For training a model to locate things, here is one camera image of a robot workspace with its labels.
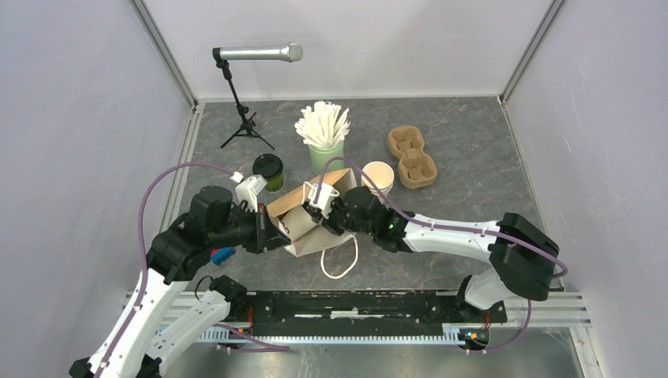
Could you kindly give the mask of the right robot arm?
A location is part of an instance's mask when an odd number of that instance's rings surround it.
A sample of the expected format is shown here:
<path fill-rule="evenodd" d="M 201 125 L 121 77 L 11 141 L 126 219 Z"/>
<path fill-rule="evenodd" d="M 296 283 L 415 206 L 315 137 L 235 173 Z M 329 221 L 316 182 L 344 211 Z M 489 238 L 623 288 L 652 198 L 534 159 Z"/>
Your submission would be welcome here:
<path fill-rule="evenodd" d="M 468 276 L 455 299 L 455 312 L 475 321 L 487 309 L 510 296 L 544 301 L 555 275 L 559 246 L 537 226 L 517 213 L 501 220 L 461 222 L 440 220 L 396 209 L 356 187 L 344 196 L 330 197 L 310 190 L 302 204 L 312 220 L 333 235 L 367 235 L 389 252 L 438 252 L 482 261 L 489 269 Z"/>

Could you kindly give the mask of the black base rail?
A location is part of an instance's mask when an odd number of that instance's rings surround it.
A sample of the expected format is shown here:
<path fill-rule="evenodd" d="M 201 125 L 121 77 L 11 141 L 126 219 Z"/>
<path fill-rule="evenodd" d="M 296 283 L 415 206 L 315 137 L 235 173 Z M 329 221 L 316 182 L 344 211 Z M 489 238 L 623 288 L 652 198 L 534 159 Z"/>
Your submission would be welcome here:
<path fill-rule="evenodd" d="M 502 324 L 503 302 L 461 309 L 452 291 L 256 291 L 232 302 L 227 324 L 252 336 L 436 336 L 444 324 Z"/>

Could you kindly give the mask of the green paper coffee cup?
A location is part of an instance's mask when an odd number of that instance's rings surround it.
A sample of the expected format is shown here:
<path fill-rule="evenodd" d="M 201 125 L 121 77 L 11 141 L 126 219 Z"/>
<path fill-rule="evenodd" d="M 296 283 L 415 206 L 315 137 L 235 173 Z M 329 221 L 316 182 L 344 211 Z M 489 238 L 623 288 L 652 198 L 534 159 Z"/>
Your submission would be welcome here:
<path fill-rule="evenodd" d="M 272 180 L 267 180 L 265 190 L 271 193 L 278 192 L 282 189 L 284 185 L 284 175 L 274 177 Z"/>

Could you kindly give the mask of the black tripod mic stand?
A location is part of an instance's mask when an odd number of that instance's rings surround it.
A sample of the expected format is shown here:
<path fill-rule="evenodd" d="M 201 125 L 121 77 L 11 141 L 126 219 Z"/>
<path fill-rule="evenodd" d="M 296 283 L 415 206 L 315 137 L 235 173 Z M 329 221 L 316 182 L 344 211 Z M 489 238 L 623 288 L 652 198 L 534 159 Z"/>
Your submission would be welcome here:
<path fill-rule="evenodd" d="M 230 91 L 232 92 L 232 97 L 236 104 L 236 111 L 241 119 L 241 123 L 237 131 L 234 132 L 232 135 L 230 135 L 228 139 L 222 143 L 221 149 L 225 148 L 233 139 L 245 137 L 251 139 L 260 139 L 269 148 L 275 150 L 275 147 L 270 142 L 268 142 L 264 137 L 262 137 L 255 129 L 257 125 L 255 123 L 254 118 L 257 115 L 257 113 L 253 113 L 250 117 L 247 117 L 247 114 L 250 111 L 250 109 L 247 106 L 243 105 L 239 100 L 236 88 L 232 81 L 232 72 L 229 68 L 229 62 L 226 60 L 217 59 L 216 66 L 222 71 L 223 77 L 225 78 L 225 80 L 229 85 Z"/>

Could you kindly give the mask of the silver microphone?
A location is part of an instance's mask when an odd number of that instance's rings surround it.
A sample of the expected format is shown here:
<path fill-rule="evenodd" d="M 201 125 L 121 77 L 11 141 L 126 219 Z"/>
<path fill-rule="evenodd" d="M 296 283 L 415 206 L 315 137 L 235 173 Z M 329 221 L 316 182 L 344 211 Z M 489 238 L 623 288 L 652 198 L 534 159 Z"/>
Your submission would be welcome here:
<path fill-rule="evenodd" d="M 301 61 L 303 48 L 298 43 L 285 43 L 279 46 L 256 47 L 214 47 L 214 59 L 222 61 Z"/>

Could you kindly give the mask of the black plastic cup lid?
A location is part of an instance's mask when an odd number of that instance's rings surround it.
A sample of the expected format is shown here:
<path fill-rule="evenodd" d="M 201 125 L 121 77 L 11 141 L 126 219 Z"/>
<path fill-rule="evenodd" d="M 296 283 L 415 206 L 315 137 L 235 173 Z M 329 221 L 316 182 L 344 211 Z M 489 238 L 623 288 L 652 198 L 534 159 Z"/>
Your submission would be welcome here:
<path fill-rule="evenodd" d="M 283 174 L 283 161 L 275 154 L 261 154 L 255 158 L 252 171 L 263 176 L 267 181 L 275 180 Z"/>

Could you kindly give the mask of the brown cardboard cup carrier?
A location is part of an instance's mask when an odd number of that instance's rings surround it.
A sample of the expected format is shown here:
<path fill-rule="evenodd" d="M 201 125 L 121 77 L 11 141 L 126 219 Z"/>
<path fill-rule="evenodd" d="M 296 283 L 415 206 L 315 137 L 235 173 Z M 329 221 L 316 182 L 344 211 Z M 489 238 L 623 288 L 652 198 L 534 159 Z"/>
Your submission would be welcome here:
<path fill-rule="evenodd" d="M 418 189 L 436 181 L 438 169 L 425 151 L 425 139 L 419 128 L 403 125 L 388 133 L 388 147 L 398 159 L 399 180 L 404 187 Z"/>

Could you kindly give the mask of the red and blue block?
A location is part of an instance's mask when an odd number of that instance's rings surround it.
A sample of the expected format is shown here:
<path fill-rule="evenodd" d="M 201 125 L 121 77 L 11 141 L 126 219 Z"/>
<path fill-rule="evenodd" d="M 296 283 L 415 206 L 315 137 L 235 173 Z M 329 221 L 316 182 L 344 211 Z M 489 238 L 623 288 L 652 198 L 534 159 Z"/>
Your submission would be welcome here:
<path fill-rule="evenodd" d="M 210 260 L 215 265 L 221 265 L 223 262 L 227 261 L 231 256 L 236 253 L 234 247 L 224 247 L 216 250 L 212 250 L 210 254 Z"/>

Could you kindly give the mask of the stack of white paper cups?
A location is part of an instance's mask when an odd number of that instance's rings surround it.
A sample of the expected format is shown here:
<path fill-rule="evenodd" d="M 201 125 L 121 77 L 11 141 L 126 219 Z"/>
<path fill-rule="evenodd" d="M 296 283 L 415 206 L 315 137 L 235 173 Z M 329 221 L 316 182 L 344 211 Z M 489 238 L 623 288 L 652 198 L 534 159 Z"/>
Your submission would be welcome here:
<path fill-rule="evenodd" d="M 387 195 L 393 188 L 395 174 L 393 168 L 382 161 L 372 161 L 362 169 L 362 185 L 374 194 Z"/>

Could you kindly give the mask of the white paper coffee cup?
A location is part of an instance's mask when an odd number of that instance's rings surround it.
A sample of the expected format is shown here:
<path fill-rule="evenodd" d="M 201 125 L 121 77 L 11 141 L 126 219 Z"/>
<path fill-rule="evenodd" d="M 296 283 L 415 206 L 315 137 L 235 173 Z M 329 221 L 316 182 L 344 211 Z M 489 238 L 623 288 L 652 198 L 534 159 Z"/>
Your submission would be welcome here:
<path fill-rule="evenodd" d="M 296 206 L 289 210 L 280 219 L 280 223 L 282 230 L 292 242 L 295 242 L 317 226 L 312 216 L 302 206 Z"/>

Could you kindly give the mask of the white paper straws bundle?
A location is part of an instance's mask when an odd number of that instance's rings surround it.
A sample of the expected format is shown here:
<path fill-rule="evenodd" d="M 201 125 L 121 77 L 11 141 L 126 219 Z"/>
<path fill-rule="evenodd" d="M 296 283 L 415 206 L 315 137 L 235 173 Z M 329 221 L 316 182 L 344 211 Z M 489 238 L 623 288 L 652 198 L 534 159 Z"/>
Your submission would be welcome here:
<path fill-rule="evenodd" d="M 350 131 L 349 109 L 332 102 L 318 101 L 301 110 L 294 128 L 307 146 L 329 149 L 345 140 Z"/>

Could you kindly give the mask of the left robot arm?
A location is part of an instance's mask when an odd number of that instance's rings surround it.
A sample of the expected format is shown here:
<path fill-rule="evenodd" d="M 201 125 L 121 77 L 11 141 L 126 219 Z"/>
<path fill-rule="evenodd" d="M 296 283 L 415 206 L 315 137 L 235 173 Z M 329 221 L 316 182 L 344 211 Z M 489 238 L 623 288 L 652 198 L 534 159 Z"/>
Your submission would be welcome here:
<path fill-rule="evenodd" d="M 158 234 L 147 253 L 147 270 L 113 330 L 90 357 L 74 361 L 71 377 L 162 377 L 176 359 L 208 328 L 247 312 L 246 288 L 228 276 L 213 280 L 208 291 L 162 332 L 165 314 L 213 250 L 238 247 L 261 254 L 291 240 L 256 209 L 233 202 L 224 187 L 204 187 L 188 212 Z"/>

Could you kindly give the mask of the brown paper bag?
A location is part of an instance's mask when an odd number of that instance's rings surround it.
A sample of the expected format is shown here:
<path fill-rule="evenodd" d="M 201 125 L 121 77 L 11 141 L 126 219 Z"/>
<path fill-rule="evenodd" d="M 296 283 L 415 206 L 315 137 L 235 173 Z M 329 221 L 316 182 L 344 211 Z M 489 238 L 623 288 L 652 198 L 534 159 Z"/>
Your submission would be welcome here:
<path fill-rule="evenodd" d="M 318 183 L 319 178 L 314 177 L 311 183 Z M 284 233 L 281 227 L 280 219 L 291 209 L 296 206 L 302 206 L 302 184 L 296 187 L 288 194 L 278 198 L 267 206 L 272 222 Z M 354 243 L 354 260 L 351 265 L 339 275 L 333 276 L 326 271 L 325 268 L 325 251 L 338 247 L 345 242 L 351 240 Z M 314 254 L 319 252 L 321 254 L 321 270 L 330 279 L 338 280 L 346 276 L 357 264 L 359 256 L 359 247 L 356 236 L 353 232 L 344 232 L 341 236 L 333 235 L 326 231 L 322 226 L 317 225 L 311 229 L 304 236 L 297 239 L 295 242 L 290 240 L 290 244 L 284 247 L 292 255 L 297 258 Z"/>

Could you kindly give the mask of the green straw holder cup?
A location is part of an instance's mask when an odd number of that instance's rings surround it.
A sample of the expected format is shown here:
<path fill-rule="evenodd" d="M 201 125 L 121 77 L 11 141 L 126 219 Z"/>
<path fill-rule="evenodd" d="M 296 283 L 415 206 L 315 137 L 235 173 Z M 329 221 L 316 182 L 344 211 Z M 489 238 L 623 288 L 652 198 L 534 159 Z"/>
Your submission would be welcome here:
<path fill-rule="evenodd" d="M 316 175 L 320 175 L 323 172 L 326 162 L 331 158 L 344 156 L 344 141 L 329 148 L 320 148 L 311 145 L 308 148 L 312 169 Z"/>

